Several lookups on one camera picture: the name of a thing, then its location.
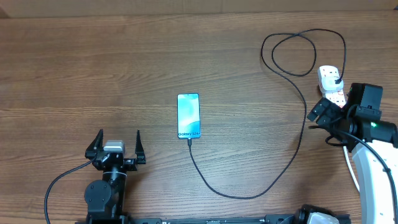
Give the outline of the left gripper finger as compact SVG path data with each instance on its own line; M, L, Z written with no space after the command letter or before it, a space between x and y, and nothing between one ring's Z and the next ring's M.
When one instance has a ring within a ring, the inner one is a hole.
M103 129L100 129L85 151L86 156L95 156L103 148Z
M136 163L137 164L146 164L146 155L145 155L142 143L141 143L141 135L140 135L139 130L137 130L137 135L136 135L135 153L136 153Z

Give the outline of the Galaxy smartphone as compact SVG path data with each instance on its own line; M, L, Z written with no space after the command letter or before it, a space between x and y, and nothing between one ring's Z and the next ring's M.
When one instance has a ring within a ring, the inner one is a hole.
M179 139L201 137L200 99L198 93L177 95L177 133Z

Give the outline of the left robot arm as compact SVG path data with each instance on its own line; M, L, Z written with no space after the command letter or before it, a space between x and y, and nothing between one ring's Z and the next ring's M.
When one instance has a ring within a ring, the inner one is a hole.
M131 224L133 219L124 212L124 196L127 173L137 170L146 163L140 132L136 135L135 157L125 157L125 143L122 140L103 142L103 130L85 151L85 157L103 173L102 179L93 181L85 190L88 206L87 223Z

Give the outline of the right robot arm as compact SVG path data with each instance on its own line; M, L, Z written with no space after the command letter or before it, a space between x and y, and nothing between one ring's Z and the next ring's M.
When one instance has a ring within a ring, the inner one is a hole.
M397 223L397 126L381 119L382 93L352 83L347 96L323 94L307 116L352 154L363 223Z

